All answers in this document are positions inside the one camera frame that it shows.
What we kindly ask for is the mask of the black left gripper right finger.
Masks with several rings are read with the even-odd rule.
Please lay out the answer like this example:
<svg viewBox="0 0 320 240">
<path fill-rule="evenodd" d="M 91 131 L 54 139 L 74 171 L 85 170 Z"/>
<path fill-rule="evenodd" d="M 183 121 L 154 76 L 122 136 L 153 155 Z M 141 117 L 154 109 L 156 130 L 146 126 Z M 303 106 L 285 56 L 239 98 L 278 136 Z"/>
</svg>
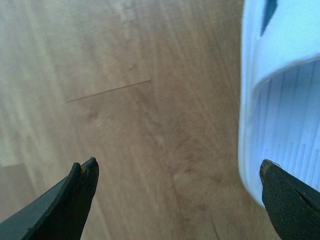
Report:
<svg viewBox="0 0 320 240">
<path fill-rule="evenodd" d="M 282 240 L 320 238 L 320 193 L 269 159 L 259 170 L 262 202 Z"/>
</svg>

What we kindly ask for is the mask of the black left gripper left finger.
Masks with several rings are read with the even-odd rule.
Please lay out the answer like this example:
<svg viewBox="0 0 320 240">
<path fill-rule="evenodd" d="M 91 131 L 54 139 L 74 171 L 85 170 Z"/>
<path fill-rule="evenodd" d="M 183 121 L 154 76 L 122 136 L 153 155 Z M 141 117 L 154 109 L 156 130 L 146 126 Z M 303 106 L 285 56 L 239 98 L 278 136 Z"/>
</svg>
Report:
<svg viewBox="0 0 320 240">
<path fill-rule="evenodd" d="M 0 224 L 2 240 L 79 240 L 99 179 L 94 157 Z"/>
</svg>

